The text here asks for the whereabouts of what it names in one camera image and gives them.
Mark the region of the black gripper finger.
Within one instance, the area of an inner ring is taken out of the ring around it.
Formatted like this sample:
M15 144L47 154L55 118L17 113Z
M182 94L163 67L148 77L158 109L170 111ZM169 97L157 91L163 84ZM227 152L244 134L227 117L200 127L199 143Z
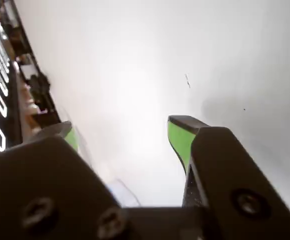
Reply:
M205 211L205 238L290 240L290 210L228 128L171 115L168 140L186 174L182 205Z
M0 240L120 240L125 212L58 134L0 152Z

